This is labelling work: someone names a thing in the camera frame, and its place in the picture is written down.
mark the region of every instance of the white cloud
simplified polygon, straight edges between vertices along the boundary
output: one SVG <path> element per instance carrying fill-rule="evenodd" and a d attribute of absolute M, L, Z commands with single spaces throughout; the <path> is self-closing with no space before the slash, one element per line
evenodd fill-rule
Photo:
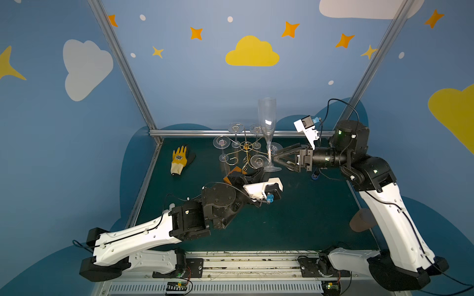
<path fill-rule="evenodd" d="M 73 101 L 81 101 L 112 71 L 112 56 L 92 41 L 66 41 L 63 59 L 69 74 L 66 92 Z"/>
<path fill-rule="evenodd" d="M 412 17 L 425 0 L 415 0 L 408 17 Z M 319 11 L 330 18 L 393 19 L 403 0 L 321 0 Z"/>

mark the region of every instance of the yellow work glove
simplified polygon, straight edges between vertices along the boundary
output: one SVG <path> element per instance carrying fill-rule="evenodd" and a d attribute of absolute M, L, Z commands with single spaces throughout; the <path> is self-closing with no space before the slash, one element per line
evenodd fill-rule
<path fill-rule="evenodd" d="M 191 156 L 189 154 L 188 147 L 186 145 L 183 145 L 181 147 L 178 147 L 177 151 L 173 150 L 173 160 L 171 161 L 171 174 L 175 175 L 181 175 L 181 172 L 183 168 L 186 166 L 186 164 L 190 164 L 196 155 L 191 153 Z"/>

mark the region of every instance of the glass stem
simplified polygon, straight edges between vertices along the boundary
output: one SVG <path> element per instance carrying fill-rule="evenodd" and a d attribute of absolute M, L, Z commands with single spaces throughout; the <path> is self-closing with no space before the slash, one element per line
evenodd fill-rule
<path fill-rule="evenodd" d="M 267 141 L 268 148 L 268 166 L 272 166 L 272 141 Z"/>

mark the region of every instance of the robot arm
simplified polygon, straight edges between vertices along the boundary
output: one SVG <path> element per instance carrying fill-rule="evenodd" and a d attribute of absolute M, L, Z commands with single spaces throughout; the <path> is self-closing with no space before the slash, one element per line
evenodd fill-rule
<path fill-rule="evenodd" d="M 301 127 L 306 119 L 295 122 L 295 127 Z M 278 151 L 273 160 L 294 171 L 304 168 L 313 171 L 313 166 L 339 168 L 380 226 L 388 250 L 366 252 L 334 247 L 325 250 L 319 257 L 329 274 L 334 269 L 351 270 L 371 275 L 390 291 L 421 289 L 430 282 L 429 276 L 448 269 L 447 261 L 435 256 L 424 242 L 403 203 L 388 163 L 366 154 L 368 136 L 369 129 L 360 122 L 340 121 L 329 140 L 331 147 L 312 149 L 296 144 Z"/>
<path fill-rule="evenodd" d="M 170 236 L 173 218 L 166 210 L 161 217 L 118 232 L 102 233 L 95 241 L 95 265 L 110 266 L 129 254 L 181 240 Z"/>
<path fill-rule="evenodd" d="M 228 176 L 232 185 L 215 182 L 210 188 L 204 186 L 200 198 L 165 210 L 160 217 L 132 228 L 118 232 L 89 230 L 87 245 L 93 249 L 93 256 L 82 261 L 80 275 L 98 282 L 131 270 L 156 271 L 171 277 L 182 274 L 186 270 L 184 252 L 148 249 L 209 236 L 210 222 L 215 229 L 225 229 L 244 205 L 260 207 L 280 199 L 280 179 L 262 182 L 263 174 L 263 169 L 247 175 L 234 172 Z"/>

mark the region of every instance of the white bracket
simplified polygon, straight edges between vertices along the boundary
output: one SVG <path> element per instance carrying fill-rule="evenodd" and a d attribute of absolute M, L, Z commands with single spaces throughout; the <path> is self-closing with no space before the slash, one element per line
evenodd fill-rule
<path fill-rule="evenodd" d="M 311 119 L 311 116 L 307 116 L 305 118 L 295 121 L 294 125 L 298 133 L 304 132 L 306 138 L 311 144 L 311 147 L 315 149 L 314 141 L 318 140 L 319 136 L 318 130 L 315 129 L 316 127 L 314 126 L 314 122 Z"/>

